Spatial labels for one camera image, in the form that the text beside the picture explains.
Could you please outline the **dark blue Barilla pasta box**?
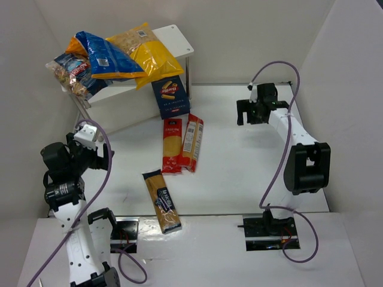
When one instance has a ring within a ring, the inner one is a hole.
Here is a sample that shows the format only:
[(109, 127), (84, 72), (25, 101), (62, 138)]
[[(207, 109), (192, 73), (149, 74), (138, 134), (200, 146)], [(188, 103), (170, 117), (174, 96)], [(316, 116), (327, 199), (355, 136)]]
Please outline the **dark blue Barilla pasta box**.
[(190, 112), (190, 102), (181, 78), (163, 78), (151, 83), (161, 119), (174, 118)]

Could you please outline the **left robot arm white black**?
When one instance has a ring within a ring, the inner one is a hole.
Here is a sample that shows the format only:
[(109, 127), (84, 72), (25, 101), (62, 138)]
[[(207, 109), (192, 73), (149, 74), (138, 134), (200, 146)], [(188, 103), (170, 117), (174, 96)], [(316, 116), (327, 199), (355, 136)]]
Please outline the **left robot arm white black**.
[(95, 201), (86, 200), (82, 179), (87, 169), (111, 172), (114, 151), (110, 144), (103, 144), (104, 155), (98, 156), (93, 136), (84, 142), (78, 133), (68, 133), (66, 143), (55, 142), (41, 150), (47, 171), (43, 177), (44, 199), (60, 222), (65, 237), (61, 246), (66, 247), (69, 261), (70, 286), (119, 286), (117, 270), (107, 259), (100, 259), (95, 248), (90, 226), (102, 219), (111, 220), (108, 208), (87, 216), (87, 210)]

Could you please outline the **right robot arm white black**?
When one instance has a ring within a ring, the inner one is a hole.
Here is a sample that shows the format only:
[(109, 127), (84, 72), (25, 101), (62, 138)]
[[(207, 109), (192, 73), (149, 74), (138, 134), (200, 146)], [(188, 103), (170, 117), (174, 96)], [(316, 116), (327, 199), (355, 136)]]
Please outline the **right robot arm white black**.
[(236, 103), (237, 124), (269, 124), (286, 144), (282, 165), (277, 168), (285, 188), (272, 199), (261, 199), (262, 227), (274, 236), (292, 223), (293, 211), (305, 194), (315, 194), (328, 185), (331, 149), (304, 129), (290, 104), (278, 99), (275, 84), (249, 84), (248, 89), (250, 98)]

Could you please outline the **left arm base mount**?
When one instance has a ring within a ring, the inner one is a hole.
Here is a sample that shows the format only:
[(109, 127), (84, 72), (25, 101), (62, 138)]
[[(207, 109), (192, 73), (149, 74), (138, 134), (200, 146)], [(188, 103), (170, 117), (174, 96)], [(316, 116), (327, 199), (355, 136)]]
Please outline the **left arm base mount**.
[(115, 249), (126, 249), (129, 254), (135, 254), (137, 251), (138, 240), (138, 217), (116, 217), (117, 223), (113, 228), (110, 237), (111, 253), (115, 253)]

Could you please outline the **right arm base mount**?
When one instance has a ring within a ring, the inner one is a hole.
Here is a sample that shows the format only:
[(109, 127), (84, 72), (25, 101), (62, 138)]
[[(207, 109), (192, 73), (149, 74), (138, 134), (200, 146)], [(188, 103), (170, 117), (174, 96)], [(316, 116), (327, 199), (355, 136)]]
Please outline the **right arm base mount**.
[(300, 249), (295, 221), (292, 217), (275, 219), (266, 225), (261, 217), (243, 217), (238, 228), (244, 232), (246, 251), (275, 251), (286, 249)]

